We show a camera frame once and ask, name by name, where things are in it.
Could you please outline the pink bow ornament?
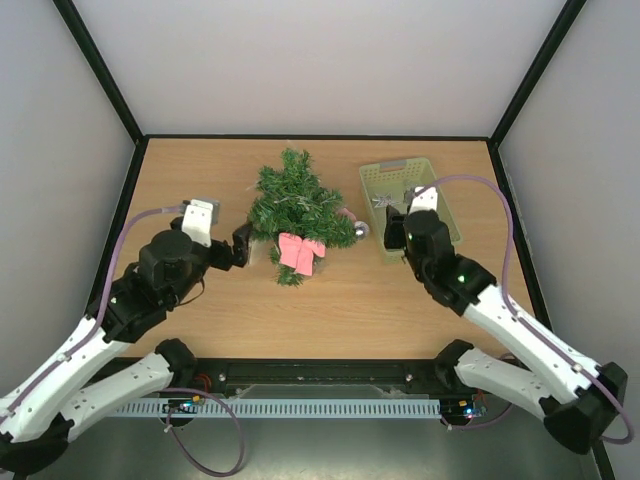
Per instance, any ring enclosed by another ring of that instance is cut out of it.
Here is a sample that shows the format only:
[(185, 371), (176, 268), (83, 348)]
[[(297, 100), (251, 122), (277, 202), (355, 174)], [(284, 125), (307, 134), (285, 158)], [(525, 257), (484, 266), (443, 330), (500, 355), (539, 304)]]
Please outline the pink bow ornament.
[(291, 233), (279, 234), (278, 247), (279, 262), (303, 276), (312, 276), (315, 258), (324, 258), (326, 255), (326, 246), (322, 242)]

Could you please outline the silver star ornament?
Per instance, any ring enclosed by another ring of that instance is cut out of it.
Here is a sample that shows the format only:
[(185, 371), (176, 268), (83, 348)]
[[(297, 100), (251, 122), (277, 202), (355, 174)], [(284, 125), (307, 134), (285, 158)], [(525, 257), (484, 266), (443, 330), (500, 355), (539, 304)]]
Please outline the silver star ornament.
[(389, 206), (399, 204), (399, 201), (393, 197), (392, 193), (376, 194), (371, 198), (373, 209), (386, 209)]

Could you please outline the small green christmas tree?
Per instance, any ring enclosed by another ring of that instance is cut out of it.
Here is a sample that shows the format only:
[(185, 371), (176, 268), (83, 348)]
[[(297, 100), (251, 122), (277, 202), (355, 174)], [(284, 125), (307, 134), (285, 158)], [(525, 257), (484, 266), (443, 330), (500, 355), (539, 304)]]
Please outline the small green christmas tree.
[[(302, 238), (322, 242), (328, 249), (350, 248), (357, 238), (354, 223), (345, 216), (339, 215), (339, 208), (315, 207), (311, 211), (292, 204), (274, 204), (261, 194), (254, 199), (247, 219), (253, 225), (252, 238), (259, 242), (271, 242), (269, 259), (276, 267), (276, 282), (281, 286), (299, 286), (307, 277), (294, 272), (292, 268), (282, 265), (278, 237), (280, 233), (291, 233)], [(324, 258), (316, 257), (314, 269)]]

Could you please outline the light green plastic basket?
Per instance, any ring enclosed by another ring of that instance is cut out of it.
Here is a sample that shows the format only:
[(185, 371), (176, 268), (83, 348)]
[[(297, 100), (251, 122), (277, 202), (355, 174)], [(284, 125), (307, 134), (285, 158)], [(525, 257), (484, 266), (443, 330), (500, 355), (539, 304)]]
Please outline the light green plastic basket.
[(370, 236), (375, 240), (385, 264), (402, 262), (402, 251), (387, 251), (384, 248), (386, 209), (373, 209), (371, 198), (376, 194), (392, 193), (399, 204), (391, 207), (404, 214), (407, 209), (404, 200), (405, 192), (412, 187), (432, 183), (437, 179), (437, 175), (430, 161), (425, 157), (363, 165), (359, 168), (359, 175), (368, 215), (368, 225), (371, 228)]

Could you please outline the clear led string lights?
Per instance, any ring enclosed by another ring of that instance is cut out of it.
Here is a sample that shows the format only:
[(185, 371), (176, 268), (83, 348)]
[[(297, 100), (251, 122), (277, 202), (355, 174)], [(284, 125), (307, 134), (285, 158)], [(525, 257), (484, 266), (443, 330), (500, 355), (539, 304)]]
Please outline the clear led string lights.
[(254, 189), (274, 204), (292, 203), (306, 211), (315, 207), (339, 208), (342, 193), (326, 187), (313, 169), (313, 158), (304, 149), (286, 147), (280, 153), (281, 166), (264, 165), (258, 170)]

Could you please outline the pink paper triangle ornament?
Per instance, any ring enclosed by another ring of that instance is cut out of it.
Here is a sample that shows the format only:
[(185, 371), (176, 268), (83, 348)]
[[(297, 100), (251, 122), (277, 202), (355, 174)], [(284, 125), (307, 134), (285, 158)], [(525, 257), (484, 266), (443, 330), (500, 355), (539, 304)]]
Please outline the pink paper triangle ornament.
[(339, 215), (345, 216), (346, 218), (348, 218), (352, 223), (355, 223), (357, 221), (356, 216), (347, 208), (342, 208), (338, 211)]

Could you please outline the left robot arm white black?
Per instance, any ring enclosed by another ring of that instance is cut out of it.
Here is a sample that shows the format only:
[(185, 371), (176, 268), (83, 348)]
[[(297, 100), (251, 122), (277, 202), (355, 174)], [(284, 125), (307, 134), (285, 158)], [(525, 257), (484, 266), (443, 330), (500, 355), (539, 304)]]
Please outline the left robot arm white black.
[(232, 242), (211, 238), (206, 213), (187, 211), (139, 251), (103, 292), (69, 338), (27, 380), (1, 399), (1, 467), (28, 477), (48, 467), (89, 427), (131, 400), (169, 389), (184, 392), (196, 356), (167, 339), (125, 369), (96, 380), (112, 359), (181, 306), (211, 268), (244, 267), (252, 226)]

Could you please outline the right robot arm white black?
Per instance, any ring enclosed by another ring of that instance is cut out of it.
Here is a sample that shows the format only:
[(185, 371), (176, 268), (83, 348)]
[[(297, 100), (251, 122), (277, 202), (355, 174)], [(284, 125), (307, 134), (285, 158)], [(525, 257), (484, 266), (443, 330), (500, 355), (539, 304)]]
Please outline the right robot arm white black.
[(493, 274), (456, 253), (436, 211), (387, 208), (384, 246), (402, 248), (416, 280), (437, 303), (490, 333), (522, 363), (492, 359), (454, 340), (436, 358), (443, 389), (468, 386), (499, 396), (540, 419), (576, 454), (602, 439), (624, 402), (628, 375), (622, 367), (581, 354), (520, 310)]

